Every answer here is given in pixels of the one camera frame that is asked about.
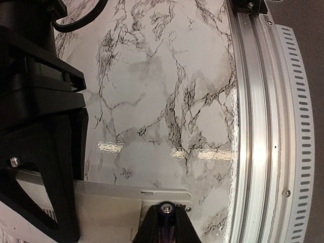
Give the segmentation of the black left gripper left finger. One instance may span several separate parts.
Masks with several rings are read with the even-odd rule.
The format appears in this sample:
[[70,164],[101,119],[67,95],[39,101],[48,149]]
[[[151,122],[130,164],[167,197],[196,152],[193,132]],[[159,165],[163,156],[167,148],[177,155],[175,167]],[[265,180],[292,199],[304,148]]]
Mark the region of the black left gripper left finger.
[[146,213],[132,243],[158,243],[159,211],[153,205]]

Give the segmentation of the white remote control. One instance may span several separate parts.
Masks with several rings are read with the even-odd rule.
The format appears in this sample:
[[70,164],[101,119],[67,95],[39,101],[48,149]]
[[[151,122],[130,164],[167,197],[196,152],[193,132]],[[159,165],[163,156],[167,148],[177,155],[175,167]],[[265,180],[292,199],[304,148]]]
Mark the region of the white remote control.
[[[169,201],[192,215],[186,189],[115,186],[74,181],[79,242],[132,242],[148,209]],[[1,203],[1,242],[55,242],[21,215]]]

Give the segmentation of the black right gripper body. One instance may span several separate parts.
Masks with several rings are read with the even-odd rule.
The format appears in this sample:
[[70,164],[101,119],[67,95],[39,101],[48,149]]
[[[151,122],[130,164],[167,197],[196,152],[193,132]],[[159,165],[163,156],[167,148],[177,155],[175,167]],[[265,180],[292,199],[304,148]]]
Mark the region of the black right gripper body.
[[82,109],[82,72],[58,58],[52,22],[62,1],[1,1],[1,129]]

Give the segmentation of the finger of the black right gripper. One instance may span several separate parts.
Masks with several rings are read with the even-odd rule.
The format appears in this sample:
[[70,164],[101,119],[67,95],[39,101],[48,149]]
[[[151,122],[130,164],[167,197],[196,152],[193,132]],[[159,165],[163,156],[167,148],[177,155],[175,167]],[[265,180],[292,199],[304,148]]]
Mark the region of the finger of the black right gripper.
[[[84,178],[88,120],[83,108],[1,131],[1,202],[53,240],[80,238],[73,181]],[[55,220],[10,174],[12,158],[40,173]]]

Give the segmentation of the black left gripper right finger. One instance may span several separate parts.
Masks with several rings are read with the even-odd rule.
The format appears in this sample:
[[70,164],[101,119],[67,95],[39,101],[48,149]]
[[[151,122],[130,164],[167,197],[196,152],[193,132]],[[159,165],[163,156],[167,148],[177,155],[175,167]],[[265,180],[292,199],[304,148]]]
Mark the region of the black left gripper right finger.
[[190,219],[181,206],[176,207],[175,214],[175,241],[176,243],[201,243]]

